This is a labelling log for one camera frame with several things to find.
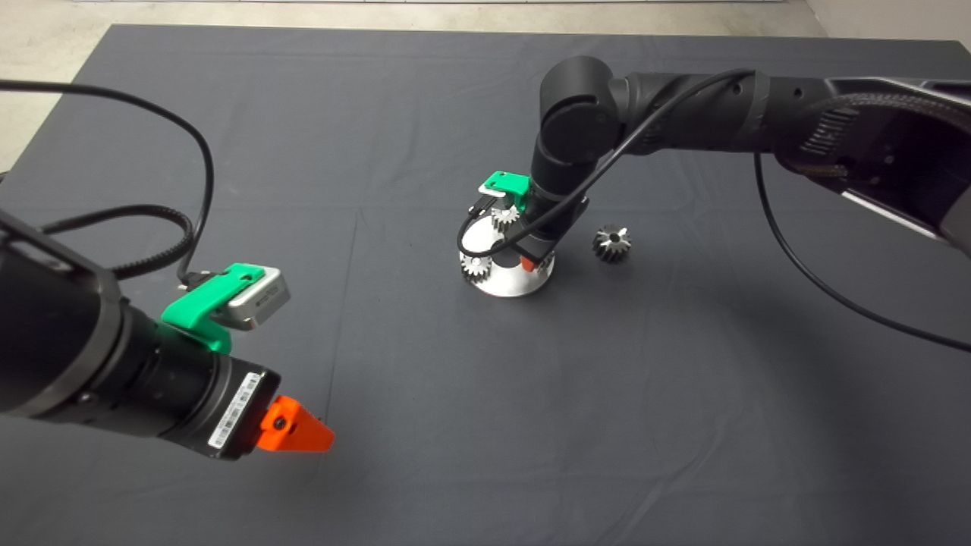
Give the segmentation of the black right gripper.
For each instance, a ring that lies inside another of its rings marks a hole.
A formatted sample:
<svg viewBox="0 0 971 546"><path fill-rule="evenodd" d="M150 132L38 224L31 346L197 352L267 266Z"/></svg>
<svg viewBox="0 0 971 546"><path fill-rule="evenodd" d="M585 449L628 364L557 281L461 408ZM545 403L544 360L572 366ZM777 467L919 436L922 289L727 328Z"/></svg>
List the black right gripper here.
<svg viewBox="0 0 971 546"><path fill-rule="evenodd" d="M589 198L582 196L574 199L550 221L541 227L532 227L558 203L559 201L548 199L541 191L530 190L525 199L525 208L513 224L513 236L527 232L523 239L512 246L512 251L520 255L521 269L526 272L535 271L537 263L544 262L554 252L556 245L589 207Z"/></svg>

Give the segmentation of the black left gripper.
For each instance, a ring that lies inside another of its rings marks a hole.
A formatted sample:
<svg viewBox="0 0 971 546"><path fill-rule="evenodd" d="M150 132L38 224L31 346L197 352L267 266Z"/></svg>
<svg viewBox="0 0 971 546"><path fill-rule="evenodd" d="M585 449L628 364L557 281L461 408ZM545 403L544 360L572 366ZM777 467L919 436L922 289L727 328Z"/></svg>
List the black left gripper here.
<svg viewBox="0 0 971 546"><path fill-rule="evenodd" d="M274 399L281 384L276 371L210 350L133 307L125 319L115 366L125 379L114 402L115 432L225 462L256 447L326 453L333 446L335 432L300 402Z"/></svg>

